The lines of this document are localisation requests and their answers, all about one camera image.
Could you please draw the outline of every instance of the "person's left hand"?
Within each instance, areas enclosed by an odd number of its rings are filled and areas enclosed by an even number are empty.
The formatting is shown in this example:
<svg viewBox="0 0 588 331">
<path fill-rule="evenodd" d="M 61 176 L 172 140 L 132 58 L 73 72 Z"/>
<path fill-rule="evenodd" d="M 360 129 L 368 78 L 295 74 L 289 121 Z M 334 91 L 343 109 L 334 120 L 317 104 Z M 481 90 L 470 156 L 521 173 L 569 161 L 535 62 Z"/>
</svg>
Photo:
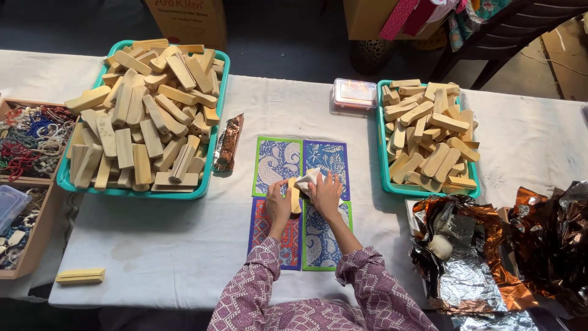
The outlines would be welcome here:
<svg viewBox="0 0 588 331">
<path fill-rule="evenodd" d="M 281 187 L 288 183 L 287 179 L 277 181 L 269 186 L 268 194 L 265 200 L 265 209 L 268 212 L 269 218 L 272 219 L 272 228 L 269 231 L 269 236 L 274 237 L 277 241 L 282 241 L 282 234 L 286 228 L 286 224 L 290 219 L 292 212 L 291 196 L 292 189 L 286 189 L 286 197 L 282 197 Z"/>
</svg>

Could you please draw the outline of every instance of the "hand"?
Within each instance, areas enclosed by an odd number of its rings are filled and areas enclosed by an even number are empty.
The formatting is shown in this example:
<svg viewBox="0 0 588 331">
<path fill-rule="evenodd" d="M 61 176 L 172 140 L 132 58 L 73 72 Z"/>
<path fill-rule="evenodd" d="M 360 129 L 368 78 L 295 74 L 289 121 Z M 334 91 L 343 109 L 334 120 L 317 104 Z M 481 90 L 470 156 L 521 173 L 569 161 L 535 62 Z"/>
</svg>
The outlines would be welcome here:
<svg viewBox="0 0 588 331">
<path fill-rule="evenodd" d="M 292 189 L 286 189 L 286 197 L 282 197 L 280 189 L 288 183 L 287 179 L 277 181 L 269 186 L 268 194 L 265 200 L 265 209 L 268 212 L 269 218 L 272 219 L 272 228 L 269 230 L 269 236 L 274 237 L 277 241 L 282 241 L 282 234 L 292 211 L 290 199 L 292 196 Z"/>
<path fill-rule="evenodd" d="M 343 184 L 339 182 L 339 175 L 335 174 L 335 182 L 333 183 L 333 175 L 330 171 L 326 180 L 323 180 L 323 175 L 319 173 L 316 176 L 316 186 L 308 183 L 308 189 L 310 190 L 310 199 L 313 201 L 315 208 L 327 222 L 343 220 L 339 213 L 339 197 L 343 191 Z"/>
</svg>

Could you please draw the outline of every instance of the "blue leaf print fabric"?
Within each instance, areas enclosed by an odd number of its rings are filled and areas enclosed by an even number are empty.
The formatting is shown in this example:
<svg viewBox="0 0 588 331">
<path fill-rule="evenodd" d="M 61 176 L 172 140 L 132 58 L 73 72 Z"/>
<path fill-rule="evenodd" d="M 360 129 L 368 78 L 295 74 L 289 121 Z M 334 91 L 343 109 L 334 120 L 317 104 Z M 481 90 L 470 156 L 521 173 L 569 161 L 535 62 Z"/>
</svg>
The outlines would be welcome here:
<svg viewBox="0 0 588 331">
<path fill-rule="evenodd" d="M 300 176 L 300 143 L 262 140 L 259 144 L 255 193 L 267 194 L 268 187 L 280 180 Z M 286 194 L 288 186 L 282 186 Z"/>
<path fill-rule="evenodd" d="M 342 204 L 339 212 L 349 226 L 349 206 Z M 316 208 L 306 204 L 306 265 L 311 267 L 336 267 L 343 256 L 330 226 Z"/>
<path fill-rule="evenodd" d="M 324 141 L 304 141 L 304 171 L 320 168 L 323 176 L 330 170 L 338 174 L 343 184 L 341 199 L 349 201 L 349 170 L 347 165 L 347 145 L 345 143 L 328 143 Z"/>
</svg>

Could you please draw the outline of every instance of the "clear plastic container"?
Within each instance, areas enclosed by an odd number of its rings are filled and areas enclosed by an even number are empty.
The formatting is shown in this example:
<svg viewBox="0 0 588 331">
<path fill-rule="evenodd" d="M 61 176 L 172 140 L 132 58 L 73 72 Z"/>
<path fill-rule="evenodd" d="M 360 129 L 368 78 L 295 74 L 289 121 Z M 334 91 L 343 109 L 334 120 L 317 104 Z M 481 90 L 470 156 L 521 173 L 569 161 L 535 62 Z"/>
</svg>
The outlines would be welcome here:
<svg viewBox="0 0 588 331">
<path fill-rule="evenodd" d="M 8 185 L 0 186 L 0 233 L 10 226 L 32 198 Z"/>
<path fill-rule="evenodd" d="M 332 113 L 367 116 L 377 107 L 377 85 L 337 78 L 333 83 Z"/>
</svg>

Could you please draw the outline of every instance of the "cotton ball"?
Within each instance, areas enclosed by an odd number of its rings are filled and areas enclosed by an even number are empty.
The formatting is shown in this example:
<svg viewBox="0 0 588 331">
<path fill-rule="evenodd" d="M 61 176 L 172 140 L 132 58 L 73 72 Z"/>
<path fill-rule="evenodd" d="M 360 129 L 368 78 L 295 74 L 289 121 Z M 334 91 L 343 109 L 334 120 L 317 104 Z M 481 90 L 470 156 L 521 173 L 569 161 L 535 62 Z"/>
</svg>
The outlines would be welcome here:
<svg viewBox="0 0 588 331">
<path fill-rule="evenodd" d="M 434 235 L 433 240 L 431 240 L 427 246 L 442 260 L 448 259 L 449 256 L 451 256 L 451 252 L 453 252 L 453 246 L 449 240 L 441 234 Z"/>
</svg>

